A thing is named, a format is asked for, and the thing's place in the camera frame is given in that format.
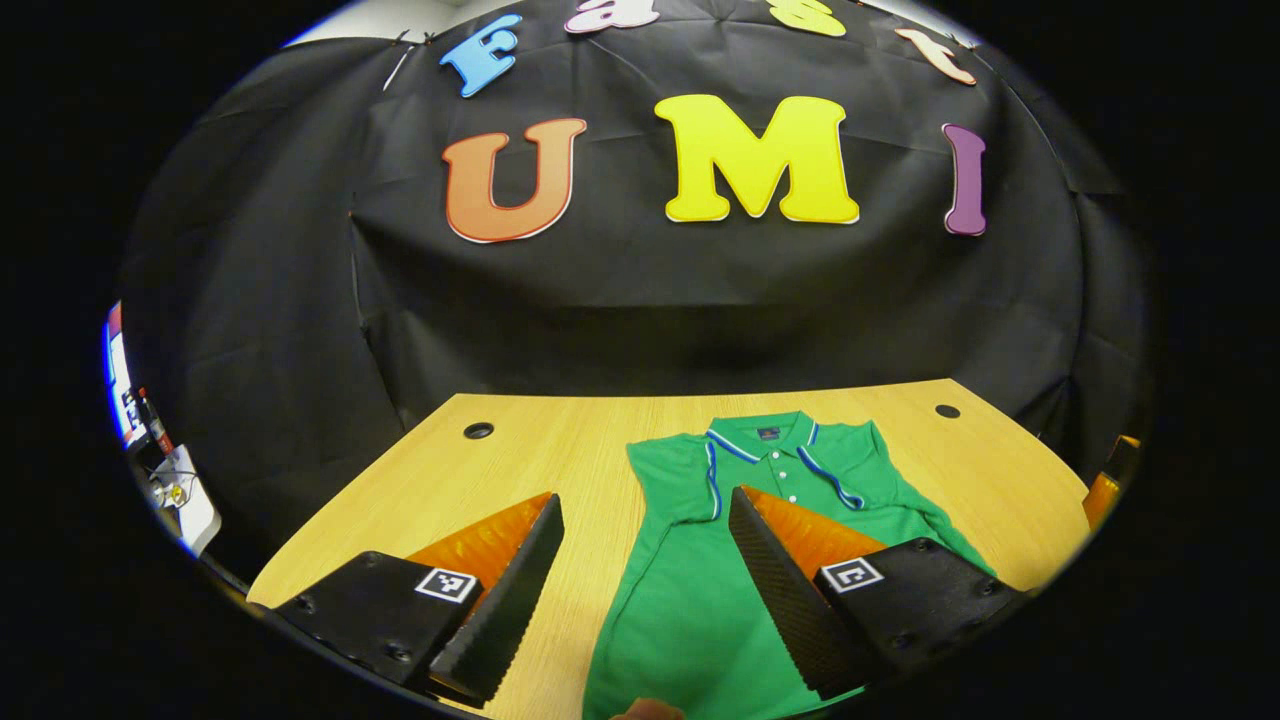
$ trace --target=monitor screen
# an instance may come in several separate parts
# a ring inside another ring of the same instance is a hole
[[[111,409],[115,425],[124,447],[131,447],[146,437],[147,429],[138,413],[138,401],[133,395],[129,369],[124,365],[124,333],[120,328],[120,304],[116,302],[108,313],[102,327],[102,355],[106,363],[106,388],[111,396]]]

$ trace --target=black cloth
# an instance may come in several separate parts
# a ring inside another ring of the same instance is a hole
[[[221,97],[152,183],[119,292],[129,368],[207,479],[224,514],[214,542],[244,557],[233,569],[251,578],[456,392],[951,377],[1092,479],[1149,413],[1147,255],[1123,188],[995,50],[925,31],[978,78],[964,86],[893,33],[924,28],[832,9],[845,37],[787,28],[763,3],[709,0],[571,36],[568,5],[522,3],[429,45],[287,47]],[[516,65],[462,99],[440,56],[506,12],[524,17]],[[838,102],[861,219],[787,220],[787,179],[750,218],[719,177],[728,218],[669,222],[675,141],[653,108],[685,94],[718,95],[756,133],[785,97]],[[568,117],[588,129],[558,223],[497,245],[460,238],[443,150],[507,133],[493,197],[520,205],[535,179],[525,129]],[[943,123],[987,143],[977,238],[942,224]]]

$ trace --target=wooden table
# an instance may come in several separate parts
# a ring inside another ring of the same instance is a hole
[[[938,405],[960,416],[943,418]],[[248,600],[275,607],[361,551],[404,557],[532,495],[557,492],[564,541],[511,670],[481,714],[577,720],[595,638],[644,518],[625,445],[701,433],[716,416],[795,410],[819,424],[874,420],[902,477],[1015,588],[1048,582],[1088,534],[1079,478],[950,379],[689,397],[456,395],[311,518],[262,569]],[[463,437],[477,421],[492,423],[493,434]]]

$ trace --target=black plastic mount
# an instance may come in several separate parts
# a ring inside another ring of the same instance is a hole
[[[805,578],[742,488],[728,527],[792,662],[823,700],[928,662],[1027,601],[928,538]]]
[[[374,551],[274,612],[408,691],[483,707],[511,667],[563,537],[559,496],[552,495],[474,614],[484,589],[477,578]]]
[[[461,573],[361,552],[275,611],[388,680],[428,691],[428,669],[484,588]]]

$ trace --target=table grommet hole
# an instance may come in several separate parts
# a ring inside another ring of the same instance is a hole
[[[471,423],[462,430],[462,434],[471,439],[480,439],[493,434],[493,423]]]

